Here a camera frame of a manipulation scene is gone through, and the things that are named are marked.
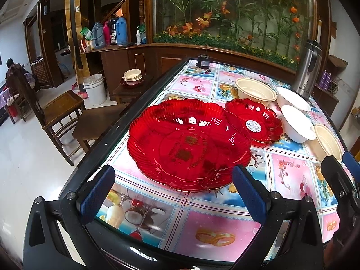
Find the large red scalloped plate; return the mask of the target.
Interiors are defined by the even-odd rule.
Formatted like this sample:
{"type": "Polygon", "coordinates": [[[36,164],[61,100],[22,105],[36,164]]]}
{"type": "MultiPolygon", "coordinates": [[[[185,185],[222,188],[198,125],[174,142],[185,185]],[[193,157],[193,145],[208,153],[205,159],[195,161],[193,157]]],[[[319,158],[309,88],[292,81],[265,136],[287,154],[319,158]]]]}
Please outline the large red scalloped plate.
{"type": "Polygon", "coordinates": [[[147,178],[182,192],[219,189],[248,166],[251,139],[220,105],[167,100],[146,108],[129,128],[127,148],[147,178]]]}

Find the wooden stool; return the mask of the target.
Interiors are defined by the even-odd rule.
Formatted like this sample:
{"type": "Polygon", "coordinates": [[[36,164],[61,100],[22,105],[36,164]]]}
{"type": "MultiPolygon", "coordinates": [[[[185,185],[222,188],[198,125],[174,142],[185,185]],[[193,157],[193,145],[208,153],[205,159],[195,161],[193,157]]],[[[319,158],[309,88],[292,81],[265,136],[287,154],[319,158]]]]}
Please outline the wooden stool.
{"type": "Polygon", "coordinates": [[[73,130],[73,137],[80,144],[85,153],[91,149],[89,141],[96,141],[103,133],[110,129],[121,117],[128,104],[118,104],[83,111],[73,130]]]}

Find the blue thermos flask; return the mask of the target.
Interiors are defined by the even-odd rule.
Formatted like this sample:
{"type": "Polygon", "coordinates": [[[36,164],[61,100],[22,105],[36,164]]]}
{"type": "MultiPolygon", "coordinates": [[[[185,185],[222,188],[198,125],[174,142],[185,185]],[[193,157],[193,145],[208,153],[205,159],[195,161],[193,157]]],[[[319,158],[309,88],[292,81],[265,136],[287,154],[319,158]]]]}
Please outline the blue thermos flask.
{"type": "Polygon", "coordinates": [[[117,45],[124,45],[128,42],[127,24],[126,19],[121,16],[115,24],[117,45]]]}

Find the small black jar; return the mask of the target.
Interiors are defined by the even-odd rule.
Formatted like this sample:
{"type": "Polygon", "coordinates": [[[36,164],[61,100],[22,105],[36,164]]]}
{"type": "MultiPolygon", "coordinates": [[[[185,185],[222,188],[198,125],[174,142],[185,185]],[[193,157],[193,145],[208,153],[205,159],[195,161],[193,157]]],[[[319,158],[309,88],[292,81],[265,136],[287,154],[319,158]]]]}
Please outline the small black jar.
{"type": "Polygon", "coordinates": [[[200,54],[197,57],[197,61],[195,63],[195,65],[198,68],[202,68],[202,69],[208,69],[210,68],[210,57],[205,55],[205,54],[200,54]]]}

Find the grey thermos flask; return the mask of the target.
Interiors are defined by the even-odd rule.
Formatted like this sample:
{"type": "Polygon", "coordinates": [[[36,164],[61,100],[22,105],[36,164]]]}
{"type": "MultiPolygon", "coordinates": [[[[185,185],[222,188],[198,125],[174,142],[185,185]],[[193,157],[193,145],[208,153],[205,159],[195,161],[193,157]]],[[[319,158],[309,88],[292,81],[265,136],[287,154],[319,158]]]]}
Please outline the grey thermos flask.
{"type": "Polygon", "coordinates": [[[104,38],[104,27],[100,22],[96,22],[92,29],[92,39],[94,41],[95,49],[99,49],[106,46],[104,38]]]}

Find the pink thermos flask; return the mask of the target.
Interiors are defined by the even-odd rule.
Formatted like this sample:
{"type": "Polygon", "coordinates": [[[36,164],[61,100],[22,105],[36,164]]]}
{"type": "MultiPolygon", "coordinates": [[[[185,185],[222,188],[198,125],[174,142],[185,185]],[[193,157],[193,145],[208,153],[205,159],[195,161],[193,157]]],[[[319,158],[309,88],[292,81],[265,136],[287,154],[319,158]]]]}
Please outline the pink thermos flask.
{"type": "Polygon", "coordinates": [[[103,25],[103,34],[104,34],[104,39],[105,39],[105,44],[106,46],[110,46],[111,44],[111,39],[110,39],[110,28],[109,28],[109,22],[106,21],[103,25]]]}

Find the small beige plastic bowl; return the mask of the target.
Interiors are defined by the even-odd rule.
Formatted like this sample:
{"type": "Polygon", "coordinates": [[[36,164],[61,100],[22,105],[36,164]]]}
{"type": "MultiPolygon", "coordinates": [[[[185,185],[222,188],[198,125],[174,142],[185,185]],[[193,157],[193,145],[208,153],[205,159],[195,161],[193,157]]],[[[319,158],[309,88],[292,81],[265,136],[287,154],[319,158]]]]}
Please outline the small beige plastic bowl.
{"type": "Polygon", "coordinates": [[[334,156],[338,162],[342,161],[342,149],[334,134],[321,124],[314,126],[316,139],[310,142],[311,149],[317,159],[322,161],[327,156],[334,156]]]}

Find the wooden chair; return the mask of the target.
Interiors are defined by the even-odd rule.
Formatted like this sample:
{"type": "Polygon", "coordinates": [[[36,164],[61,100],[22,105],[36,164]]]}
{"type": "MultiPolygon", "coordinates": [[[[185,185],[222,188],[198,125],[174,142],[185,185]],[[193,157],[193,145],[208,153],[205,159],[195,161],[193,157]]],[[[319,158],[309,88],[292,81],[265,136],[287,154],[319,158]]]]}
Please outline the wooden chair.
{"type": "Polygon", "coordinates": [[[20,74],[18,79],[18,91],[25,97],[30,108],[34,112],[41,128],[46,132],[58,152],[73,166],[71,157],[80,150],[75,148],[69,154],[63,148],[61,138],[76,127],[81,113],[86,109],[84,100],[71,90],[53,99],[44,107],[40,106],[35,91],[31,89],[27,80],[20,74]]]}

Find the white spray bottle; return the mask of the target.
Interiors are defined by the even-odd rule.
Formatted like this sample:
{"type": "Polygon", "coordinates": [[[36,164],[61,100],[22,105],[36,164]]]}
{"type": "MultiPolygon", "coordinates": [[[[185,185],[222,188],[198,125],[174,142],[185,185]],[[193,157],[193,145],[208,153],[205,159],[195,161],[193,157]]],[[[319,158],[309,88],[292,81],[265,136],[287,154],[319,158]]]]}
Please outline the white spray bottle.
{"type": "Polygon", "coordinates": [[[137,30],[137,33],[136,33],[136,44],[137,45],[141,44],[141,33],[139,30],[137,30]]]}

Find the small red scalloped plate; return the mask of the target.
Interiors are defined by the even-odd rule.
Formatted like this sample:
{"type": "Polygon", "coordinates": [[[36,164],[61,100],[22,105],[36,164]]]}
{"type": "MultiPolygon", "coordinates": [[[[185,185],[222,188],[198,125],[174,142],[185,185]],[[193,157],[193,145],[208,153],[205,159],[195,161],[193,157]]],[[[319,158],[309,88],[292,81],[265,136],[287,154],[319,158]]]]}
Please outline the small red scalloped plate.
{"type": "Polygon", "coordinates": [[[233,99],[225,104],[226,115],[232,126],[245,132],[258,145],[278,142],[284,134],[276,113],[250,99],[233,99]]]}

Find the white foam bowl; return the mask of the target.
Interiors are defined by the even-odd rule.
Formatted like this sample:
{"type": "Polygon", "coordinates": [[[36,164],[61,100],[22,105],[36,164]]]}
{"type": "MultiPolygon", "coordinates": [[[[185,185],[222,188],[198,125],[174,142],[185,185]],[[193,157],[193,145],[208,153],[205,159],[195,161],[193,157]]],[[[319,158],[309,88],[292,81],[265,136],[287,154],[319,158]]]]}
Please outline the white foam bowl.
{"type": "Polygon", "coordinates": [[[314,125],[303,112],[290,105],[282,106],[281,112],[284,131],[292,141],[304,143],[316,139],[314,125]]]}
{"type": "Polygon", "coordinates": [[[311,106],[300,95],[285,87],[276,87],[277,103],[280,108],[284,105],[293,106],[303,113],[310,112],[311,106]]]}

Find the large beige plastic bowl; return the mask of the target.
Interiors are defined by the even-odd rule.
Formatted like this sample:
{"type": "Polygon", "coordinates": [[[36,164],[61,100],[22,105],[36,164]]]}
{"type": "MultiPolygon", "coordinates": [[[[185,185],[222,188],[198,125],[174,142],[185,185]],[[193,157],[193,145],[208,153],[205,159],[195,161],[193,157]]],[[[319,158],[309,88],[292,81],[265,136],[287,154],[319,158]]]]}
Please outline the large beige plastic bowl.
{"type": "Polygon", "coordinates": [[[238,78],[235,81],[240,99],[250,99],[265,106],[277,100],[276,92],[268,85],[250,78],[238,78]]]}

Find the stainless steel thermos jug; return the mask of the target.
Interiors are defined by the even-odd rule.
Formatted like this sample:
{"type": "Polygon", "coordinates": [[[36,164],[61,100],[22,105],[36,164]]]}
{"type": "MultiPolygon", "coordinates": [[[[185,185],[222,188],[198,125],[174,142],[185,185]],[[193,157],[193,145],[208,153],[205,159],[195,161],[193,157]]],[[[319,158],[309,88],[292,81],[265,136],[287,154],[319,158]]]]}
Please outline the stainless steel thermos jug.
{"type": "Polygon", "coordinates": [[[310,98],[322,61],[322,46],[316,40],[307,40],[300,56],[291,90],[306,101],[310,98]]]}

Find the seated person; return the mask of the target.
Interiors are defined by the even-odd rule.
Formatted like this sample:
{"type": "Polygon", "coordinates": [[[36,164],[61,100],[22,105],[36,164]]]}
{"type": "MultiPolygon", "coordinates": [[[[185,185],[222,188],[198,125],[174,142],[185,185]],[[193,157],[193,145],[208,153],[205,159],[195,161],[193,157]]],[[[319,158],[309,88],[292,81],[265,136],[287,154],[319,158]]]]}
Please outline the seated person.
{"type": "Polygon", "coordinates": [[[20,64],[15,63],[12,58],[7,60],[6,65],[8,71],[5,76],[5,91],[2,92],[2,96],[4,97],[6,105],[9,107],[20,97],[20,92],[17,89],[20,74],[27,80],[31,89],[35,87],[36,81],[30,72],[26,71],[20,64]]]}

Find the stacked bowls on stool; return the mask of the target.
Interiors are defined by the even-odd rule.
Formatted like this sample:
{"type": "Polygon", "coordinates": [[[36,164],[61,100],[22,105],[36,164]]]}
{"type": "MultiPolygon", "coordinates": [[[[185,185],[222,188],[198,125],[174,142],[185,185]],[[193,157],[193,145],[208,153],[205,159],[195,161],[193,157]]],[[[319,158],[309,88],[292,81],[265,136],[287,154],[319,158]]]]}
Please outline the stacked bowls on stool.
{"type": "Polygon", "coordinates": [[[139,85],[143,81],[142,71],[140,69],[131,69],[123,74],[120,83],[126,87],[139,85]]]}

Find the white plastic bucket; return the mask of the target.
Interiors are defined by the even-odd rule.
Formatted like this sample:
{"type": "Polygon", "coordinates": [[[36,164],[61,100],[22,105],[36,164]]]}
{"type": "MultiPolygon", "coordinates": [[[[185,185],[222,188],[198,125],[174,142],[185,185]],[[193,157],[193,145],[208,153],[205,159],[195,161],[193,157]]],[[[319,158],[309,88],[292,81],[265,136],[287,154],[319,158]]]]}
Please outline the white plastic bucket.
{"type": "Polygon", "coordinates": [[[94,74],[86,77],[83,81],[83,85],[89,101],[93,106],[103,104],[107,100],[104,76],[102,74],[94,74]]]}

